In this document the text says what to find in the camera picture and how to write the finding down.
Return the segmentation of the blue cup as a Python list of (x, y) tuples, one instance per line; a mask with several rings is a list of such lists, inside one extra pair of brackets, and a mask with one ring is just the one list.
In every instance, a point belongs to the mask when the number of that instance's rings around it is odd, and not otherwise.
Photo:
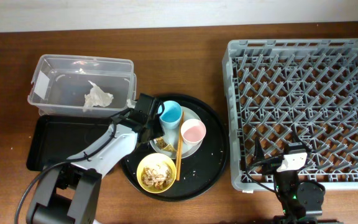
[(175, 129), (182, 118), (182, 108), (176, 101), (164, 101), (164, 110), (159, 106), (158, 113), (162, 113), (159, 117), (162, 126), (166, 129)]

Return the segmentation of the pink cup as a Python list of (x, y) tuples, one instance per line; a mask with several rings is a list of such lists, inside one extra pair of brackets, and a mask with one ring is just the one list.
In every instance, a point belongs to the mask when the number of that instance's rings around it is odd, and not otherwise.
[(186, 145), (195, 146), (206, 136), (206, 126), (201, 120), (188, 119), (182, 124), (180, 132)]

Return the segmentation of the white tissue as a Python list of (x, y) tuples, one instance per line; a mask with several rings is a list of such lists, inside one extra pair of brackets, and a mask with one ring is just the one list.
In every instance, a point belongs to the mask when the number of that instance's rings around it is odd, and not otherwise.
[(95, 83), (91, 81), (88, 82), (92, 85), (92, 88), (90, 89), (89, 93), (85, 95), (83, 112), (86, 112), (88, 108), (94, 106), (109, 106), (114, 99), (114, 96), (111, 93), (106, 93), (102, 91), (102, 89), (100, 89), (100, 87), (97, 86)]

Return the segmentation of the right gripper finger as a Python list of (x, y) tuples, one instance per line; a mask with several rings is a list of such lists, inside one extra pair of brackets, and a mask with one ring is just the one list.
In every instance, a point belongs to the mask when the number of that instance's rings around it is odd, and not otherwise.
[(262, 149), (262, 146), (261, 146), (259, 137), (257, 136), (257, 137), (255, 138), (254, 160), (255, 160), (256, 162), (259, 162), (259, 161), (262, 161), (262, 160), (264, 160), (264, 159), (265, 159), (265, 157), (264, 157), (264, 152), (263, 152), (263, 149)]
[(311, 149), (298, 137), (296, 131), (292, 131), (292, 146), (296, 149), (304, 149), (306, 152), (311, 152)]

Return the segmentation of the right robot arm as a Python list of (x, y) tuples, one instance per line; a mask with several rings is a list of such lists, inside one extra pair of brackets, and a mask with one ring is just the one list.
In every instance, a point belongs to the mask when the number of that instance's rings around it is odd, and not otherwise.
[(273, 176), (272, 192), (283, 208), (282, 216), (275, 216), (273, 223), (317, 223), (322, 215), (325, 187), (316, 181), (301, 181), (298, 171), (305, 165), (312, 150), (292, 132), (291, 143), (284, 151), (266, 159), (259, 138), (255, 138), (255, 162), (263, 175)]

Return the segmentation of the wooden chopstick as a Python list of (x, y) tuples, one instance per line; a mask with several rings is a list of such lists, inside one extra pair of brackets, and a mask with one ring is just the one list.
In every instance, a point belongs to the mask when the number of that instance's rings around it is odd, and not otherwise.
[(181, 120), (180, 120), (180, 124), (179, 124), (179, 129), (178, 129), (178, 143), (177, 143), (177, 156), (176, 156), (176, 170), (177, 170), (177, 174), (176, 174), (176, 181), (180, 180), (180, 171), (181, 171), (181, 155), (182, 155), (182, 145), (183, 145), (183, 138), (181, 135), (181, 126), (184, 122), (184, 117), (185, 117), (185, 112), (182, 111), (182, 116), (181, 116)]

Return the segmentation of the food scraps and rice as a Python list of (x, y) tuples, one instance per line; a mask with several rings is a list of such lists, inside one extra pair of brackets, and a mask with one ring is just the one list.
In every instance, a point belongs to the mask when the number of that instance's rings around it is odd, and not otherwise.
[(141, 181), (148, 188), (163, 190), (172, 183), (172, 170), (166, 163), (145, 166)]

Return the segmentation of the gold foil wrapper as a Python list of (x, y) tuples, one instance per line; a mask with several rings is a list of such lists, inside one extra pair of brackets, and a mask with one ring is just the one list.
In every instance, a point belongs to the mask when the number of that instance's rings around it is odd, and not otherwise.
[(166, 143), (164, 141), (163, 137), (154, 139), (154, 143), (160, 150), (167, 151), (167, 152), (176, 152), (177, 151), (171, 144)]

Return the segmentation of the yellow bowl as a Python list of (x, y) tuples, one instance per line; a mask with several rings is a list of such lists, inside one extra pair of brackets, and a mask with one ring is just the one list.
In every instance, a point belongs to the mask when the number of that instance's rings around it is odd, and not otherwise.
[[(161, 163), (166, 163), (171, 168), (172, 183), (168, 187), (164, 188), (163, 190), (155, 190), (155, 189), (148, 188), (141, 181), (141, 175), (142, 175), (142, 171), (143, 171), (144, 167), (154, 165), (154, 164), (161, 164)], [(166, 156), (165, 154), (161, 154), (161, 153), (153, 153), (153, 154), (149, 154), (148, 156), (145, 156), (139, 162), (139, 165), (138, 165), (137, 171), (136, 171), (137, 181), (140, 184), (140, 186), (145, 191), (152, 193), (152, 194), (160, 194), (162, 192), (167, 191), (173, 185), (174, 181), (176, 180), (176, 174), (177, 174), (177, 170), (176, 170), (176, 165), (175, 165), (174, 161), (170, 157)]]

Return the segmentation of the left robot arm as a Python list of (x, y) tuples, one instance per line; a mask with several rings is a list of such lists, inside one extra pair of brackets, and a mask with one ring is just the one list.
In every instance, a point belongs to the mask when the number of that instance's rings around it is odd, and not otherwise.
[(141, 94), (132, 107), (108, 117), (106, 132), (87, 148), (45, 167), (26, 188), (34, 196), (27, 223), (93, 223), (101, 181), (141, 144), (164, 134), (163, 101)]

